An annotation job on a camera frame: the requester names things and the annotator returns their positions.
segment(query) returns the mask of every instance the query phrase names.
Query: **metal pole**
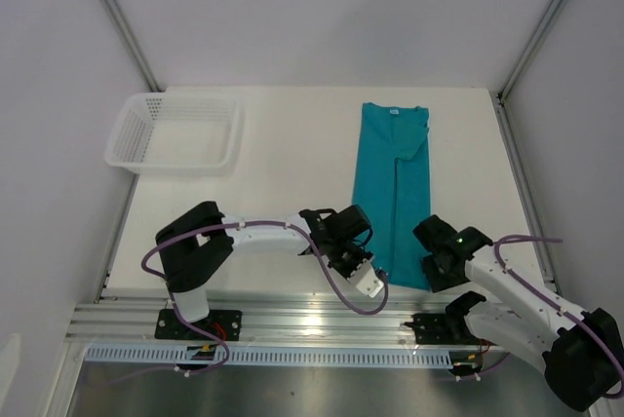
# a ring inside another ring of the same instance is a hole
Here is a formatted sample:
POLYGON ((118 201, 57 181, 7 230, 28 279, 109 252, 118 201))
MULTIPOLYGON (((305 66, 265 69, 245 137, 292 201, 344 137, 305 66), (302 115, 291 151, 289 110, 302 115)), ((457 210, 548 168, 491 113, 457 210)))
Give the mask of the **metal pole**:
POLYGON ((154 73, 149 66, 149 63, 145 59, 145 55, 143 54, 140 46, 138 45, 137 38, 135 37, 130 25, 126 21, 126 17, 122 12, 121 6, 117 0, 99 0, 101 4, 108 14, 111 22, 115 26, 115 30, 119 34, 119 37, 128 52, 131 60, 136 66, 138 73, 143 78, 147 89, 152 93, 161 92, 160 87, 158 86, 158 82, 154 77, 154 73))
POLYGON ((525 48, 523 49, 522 54, 516 61, 516 64, 514 65, 511 73, 509 73, 509 76, 507 77, 507 80, 505 81, 505 84, 503 84, 503 87, 500 91, 499 97, 503 105, 509 97, 509 94, 514 89, 516 83, 518 83, 520 76, 527 69, 528 64, 535 57, 535 54, 537 54, 537 51, 541 47, 544 39, 546 38, 546 35, 555 23, 557 16, 561 13, 566 1, 567 0, 551 0, 548 4, 548 7, 546 8, 546 11, 539 20, 539 23, 531 32, 531 35, 525 45, 525 48))

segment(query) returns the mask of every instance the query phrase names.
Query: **white cable tray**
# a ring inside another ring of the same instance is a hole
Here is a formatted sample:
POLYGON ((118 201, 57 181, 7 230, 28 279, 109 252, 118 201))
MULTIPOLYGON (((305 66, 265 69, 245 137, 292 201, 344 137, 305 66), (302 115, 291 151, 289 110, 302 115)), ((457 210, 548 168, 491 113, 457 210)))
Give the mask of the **white cable tray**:
MULTIPOLYGON (((407 349, 326 349, 229 345, 230 365, 329 366, 355 368, 452 368, 449 351, 407 349)), ((133 363, 210 363, 193 360, 188 346, 152 344, 94 344, 86 361, 133 363)), ((214 360, 225 352, 219 348, 214 360)))

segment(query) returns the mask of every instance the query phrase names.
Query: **teal shirt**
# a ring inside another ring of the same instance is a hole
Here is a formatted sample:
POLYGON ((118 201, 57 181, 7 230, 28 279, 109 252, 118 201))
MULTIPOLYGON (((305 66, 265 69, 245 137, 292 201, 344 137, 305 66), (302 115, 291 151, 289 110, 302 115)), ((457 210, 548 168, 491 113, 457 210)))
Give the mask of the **teal shirt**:
POLYGON ((431 215, 429 110, 362 106, 353 204, 370 220, 367 250, 390 284, 428 289, 420 267, 428 252, 413 228, 431 215))

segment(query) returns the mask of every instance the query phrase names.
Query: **gray metal floor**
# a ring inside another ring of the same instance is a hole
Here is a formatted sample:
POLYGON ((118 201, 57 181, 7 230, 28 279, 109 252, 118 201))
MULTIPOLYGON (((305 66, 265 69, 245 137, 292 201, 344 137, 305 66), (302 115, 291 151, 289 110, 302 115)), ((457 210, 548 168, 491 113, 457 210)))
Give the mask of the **gray metal floor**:
POLYGON ((578 416, 541 377, 509 359, 481 383, 442 370, 226 366, 185 379, 156 371, 109 385, 144 365, 86 363, 69 416, 578 416))

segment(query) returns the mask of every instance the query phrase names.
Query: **metal frame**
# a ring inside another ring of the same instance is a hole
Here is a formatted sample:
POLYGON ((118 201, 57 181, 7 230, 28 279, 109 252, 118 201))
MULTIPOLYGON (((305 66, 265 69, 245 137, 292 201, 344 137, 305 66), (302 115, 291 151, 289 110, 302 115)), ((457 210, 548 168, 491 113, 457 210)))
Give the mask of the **metal frame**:
POLYGON ((136 70, 140 74, 141 78, 145 82, 145 86, 152 93, 161 92, 161 88, 158 86, 158 81, 152 73, 152 69, 145 59, 145 55, 138 44, 138 40, 130 28, 126 17, 121 9, 121 6, 117 0, 99 0, 101 5, 108 14, 108 18, 112 22, 115 30, 119 34, 121 43, 124 44, 126 52, 136 67, 136 70))
MULTIPOLYGON (((511 124, 509 123, 507 110, 505 110, 505 107, 495 95, 492 95, 492 104, 494 106, 496 120, 498 121, 498 127, 500 128, 500 134, 505 144, 505 150, 507 151, 507 157, 511 165, 511 171, 516 180, 516 186, 518 187, 520 201, 523 205, 523 211, 525 212, 528 230, 531 235, 543 237, 544 230, 537 214, 537 205, 535 204, 535 199, 527 180, 527 173, 520 157, 518 143, 516 142, 516 138, 514 138, 511 124)), ((542 270, 544 282, 546 284, 551 284, 556 291, 559 291, 551 250, 546 244, 534 244, 534 246, 537 262, 542 270)))
POLYGON ((555 21, 559 17, 559 14, 564 8, 566 1, 567 0, 550 0, 548 3, 546 11, 544 11, 544 14, 531 32, 520 57, 514 64, 514 67, 507 76, 507 79, 500 90, 499 98, 502 104, 505 104, 509 94, 514 89, 514 86, 516 86, 523 72, 527 69, 531 60, 541 48, 546 36, 550 32, 550 29, 553 27, 555 21))

